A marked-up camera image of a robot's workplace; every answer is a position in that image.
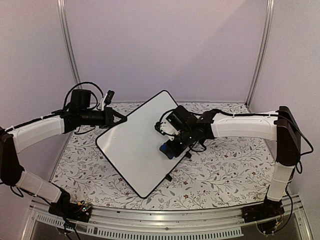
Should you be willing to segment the blue whiteboard eraser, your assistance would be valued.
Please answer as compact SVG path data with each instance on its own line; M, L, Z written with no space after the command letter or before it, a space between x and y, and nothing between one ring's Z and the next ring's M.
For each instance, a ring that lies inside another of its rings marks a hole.
M170 148L168 143L161 145L159 150L170 160L176 157L174 151Z

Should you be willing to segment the white whiteboard black frame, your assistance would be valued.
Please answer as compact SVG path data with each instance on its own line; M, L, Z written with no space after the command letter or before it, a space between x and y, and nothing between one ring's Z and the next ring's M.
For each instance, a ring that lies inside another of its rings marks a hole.
M162 90L96 138L96 145L123 180L146 199L182 161L169 159L160 147L169 139L155 130L162 114L175 109L177 102Z

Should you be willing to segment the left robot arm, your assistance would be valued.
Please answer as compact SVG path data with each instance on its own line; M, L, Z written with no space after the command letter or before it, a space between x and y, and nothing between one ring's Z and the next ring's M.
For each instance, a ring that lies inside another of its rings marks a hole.
M88 89L76 84L66 94L62 109L0 130L0 182L42 198L63 216L74 213L70 194L38 175L24 169L18 154L51 137L70 133L82 126L107 129L125 123L127 117L115 111L110 104L114 91L101 93L101 99Z

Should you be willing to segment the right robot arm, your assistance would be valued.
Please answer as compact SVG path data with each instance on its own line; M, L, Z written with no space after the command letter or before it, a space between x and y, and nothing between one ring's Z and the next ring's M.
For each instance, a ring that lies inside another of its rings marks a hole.
M154 128L168 137L168 141L159 149L169 159L179 157L195 144L203 145L206 140L217 138L246 137L275 141L275 168L265 202L258 208L262 218L269 218L278 210L278 202L294 168L301 163L304 155L301 152L301 140L306 137L287 106L263 113L227 113L215 108L199 114L179 105L166 111Z

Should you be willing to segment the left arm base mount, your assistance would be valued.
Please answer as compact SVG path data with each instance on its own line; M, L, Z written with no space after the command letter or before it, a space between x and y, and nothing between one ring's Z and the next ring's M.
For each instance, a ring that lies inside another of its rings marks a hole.
M50 204L48 212L68 220L88 223L92 209L84 203L72 203L69 198L61 198L56 203Z

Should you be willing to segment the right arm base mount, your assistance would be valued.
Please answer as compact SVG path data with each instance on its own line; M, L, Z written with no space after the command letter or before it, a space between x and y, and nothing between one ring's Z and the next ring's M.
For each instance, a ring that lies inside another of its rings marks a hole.
M241 217L245 223L257 223L257 229L264 235L271 235L276 232L284 218L284 207L282 201L265 199L263 203L241 208Z

